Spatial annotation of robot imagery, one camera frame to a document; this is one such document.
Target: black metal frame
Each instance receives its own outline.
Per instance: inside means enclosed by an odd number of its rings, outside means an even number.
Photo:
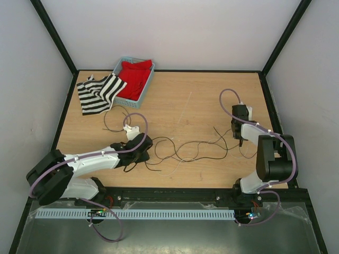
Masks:
[[[73,80],[69,88],[67,95],[66,103],[59,121],[58,129],[52,144],[52,150],[56,148],[63,124],[66,118],[68,111],[69,103],[72,98],[73,90],[76,85],[77,77],[79,71],[70,55],[68,54],[60,36],[58,35],[51,19],[49,18],[46,10],[44,9],[40,0],[30,0],[40,16],[42,22],[44,23],[46,29],[51,35],[54,43],[59,49],[62,57],[64,58],[68,68],[73,74]],[[260,83],[262,86],[263,94],[265,97],[267,109],[269,112],[271,124],[273,130],[277,133],[282,134],[281,124],[274,106],[274,101],[270,92],[270,88],[267,84],[266,76],[276,61],[278,55],[286,44],[287,40],[291,36],[293,30],[296,28],[299,20],[310,4],[311,0],[301,0],[298,8],[296,9],[293,17],[291,18],[288,26],[286,27],[283,35],[281,36],[278,44],[275,46],[271,56],[269,57],[265,67],[262,71],[259,70],[156,70],[156,71],[166,71],[166,72],[241,72],[241,73],[258,73]],[[232,209],[244,209],[244,206],[237,205],[233,202],[231,198],[232,189],[178,189],[178,188],[114,188],[109,187],[108,193],[114,198],[115,205],[123,205],[124,202],[131,201],[159,201],[159,202],[200,202],[214,204],[216,206],[230,207]],[[317,238],[317,242],[322,253],[327,253],[325,242],[320,231],[315,212],[306,189],[298,187],[297,181],[289,183],[288,189],[275,189],[275,191],[280,195],[282,202],[304,202],[308,211],[309,218],[312,221],[314,232]],[[262,197],[262,201],[265,202],[275,202],[276,196],[266,194]],[[29,214],[33,199],[28,198],[26,206],[24,208],[22,217],[19,222],[15,237],[10,248],[10,253],[16,253],[16,250],[19,246],[20,238],[24,229],[24,225]]]

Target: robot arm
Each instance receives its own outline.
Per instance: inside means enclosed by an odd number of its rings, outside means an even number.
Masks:
[[[232,107],[232,114],[240,119],[251,121],[249,108],[244,104]],[[260,187],[273,182],[286,180],[292,173],[292,158],[285,145],[276,137],[269,135],[256,126],[242,123],[238,120],[231,121],[233,137],[239,139],[241,146],[244,140],[249,140],[257,146],[256,170],[250,175],[238,180],[242,193],[256,193]],[[290,135],[280,135],[296,154],[294,139]]]
[[[153,145],[149,136],[136,150],[126,153],[107,153],[112,151],[131,150],[144,137],[138,127],[131,128],[125,125],[128,142],[113,143],[109,147],[96,152],[83,153],[81,155],[64,155],[59,150],[48,153],[26,176],[27,181],[32,184],[52,166],[73,159],[57,170],[52,171],[44,177],[34,188],[34,195],[40,205],[51,204],[60,198],[85,198],[94,199],[99,192],[105,192],[104,187],[97,178],[80,179],[83,174],[88,174],[100,169],[112,169],[128,166],[131,163],[147,161],[149,155],[147,150]]]

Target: striped shirt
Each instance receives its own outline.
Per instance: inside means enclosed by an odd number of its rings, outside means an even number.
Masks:
[[[77,84],[83,115],[100,114],[110,110],[115,96],[126,84],[114,73],[101,80],[94,80],[92,75],[86,82]]]

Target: white cable tray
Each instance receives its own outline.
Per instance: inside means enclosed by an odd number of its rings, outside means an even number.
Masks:
[[[112,210],[123,220],[234,220],[234,210]],[[41,208],[35,218],[90,219],[92,211],[93,209],[82,208]],[[109,212],[103,212],[95,218],[115,219]]]

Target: wooden tabletop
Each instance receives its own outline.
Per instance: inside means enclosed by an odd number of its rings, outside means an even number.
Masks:
[[[78,81],[82,82],[94,74],[95,79],[106,76],[108,71],[81,71]],[[261,84],[256,73],[212,73],[212,72],[155,72],[153,81],[140,109],[125,107],[129,113],[142,113],[148,121],[148,135],[170,138],[176,147],[188,141],[217,141],[219,135],[215,127],[224,134],[230,129],[231,118],[221,109],[219,94],[225,88],[238,92],[244,104],[253,108],[253,119],[262,126],[271,128],[271,122]],[[231,110],[237,104],[233,93],[225,93],[223,103]],[[124,115],[123,109],[115,107],[106,115],[106,123],[110,129],[121,130]],[[132,117],[132,126],[140,126],[144,130],[142,118]],[[232,148],[239,142],[232,138],[229,131],[224,136],[227,147]],[[82,116],[77,89],[74,89],[64,126],[59,138],[57,149],[63,154],[79,154],[100,150],[111,143],[127,142],[125,132],[113,133],[105,130],[104,113]],[[223,148],[223,140],[217,142]],[[183,146],[179,150],[181,158],[194,158],[197,143]],[[154,153],[155,145],[149,150],[148,163],[160,162]],[[244,141],[241,151],[247,157],[256,152],[256,146]],[[160,157],[174,153],[170,141],[163,141],[157,146]],[[199,145],[200,157],[221,158],[226,151],[215,144]],[[104,186],[115,187],[171,187],[171,188],[232,188],[234,182],[255,170],[256,156],[244,158],[239,147],[228,151],[224,159],[201,159],[193,162],[180,162],[169,158],[149,168],[161,170],[150,171],[145,164],[138,164],[131,172],[124,173],[123,168],[103,169],[83,178],[97,177]]]

